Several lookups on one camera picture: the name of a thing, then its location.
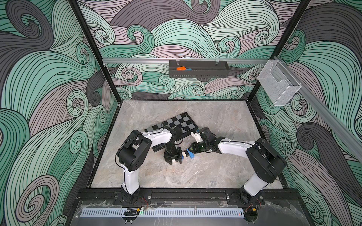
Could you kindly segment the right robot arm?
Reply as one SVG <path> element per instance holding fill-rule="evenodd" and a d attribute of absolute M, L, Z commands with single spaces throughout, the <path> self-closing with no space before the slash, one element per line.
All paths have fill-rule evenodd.
<path fill-rule="evenodd" d="M 232 154 L 246 158 L 251 163 L 254 174 L 239 190 L 240 198 L 249 203 L 267 185 L 273 183 L 287 166 L 283 157 L 263 138 L 255 142 L 236 141 L 225 137 L 217 137 L 205 127 L 191 136 L 196 140 L 188 151 L 193 154 L 207 152 Z"/>

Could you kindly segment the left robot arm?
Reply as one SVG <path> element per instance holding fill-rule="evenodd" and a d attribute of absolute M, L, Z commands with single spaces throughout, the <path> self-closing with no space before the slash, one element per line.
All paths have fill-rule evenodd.
<path fill-rule="evenodd" d="M 138 192 L 139 168 L 152 147 L 160 145 L 164 149 L 164 159 L 167 163 L 182 162 L 182 150 L 175 143 L 182 134 L 182 130 L 178 127 L 174 129 L 165 127 L 143 133 L 138 130 L 131 132 L 116 154 L 117 165 L 123 169 L 122 188 L 127 196 L 131 197 Z"/>

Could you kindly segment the light blue long brick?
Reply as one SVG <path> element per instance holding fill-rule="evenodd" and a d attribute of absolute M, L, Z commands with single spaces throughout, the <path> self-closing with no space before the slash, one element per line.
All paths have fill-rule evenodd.
<path fill-rule="evenodd" d="M 194 154 L 193 154 L 191 151 L 189 151 L 188 149 L 187 149 L 187 153 L 189 154 L 189 156 L 190 156 L 191 159 L 194 158 Z"/>

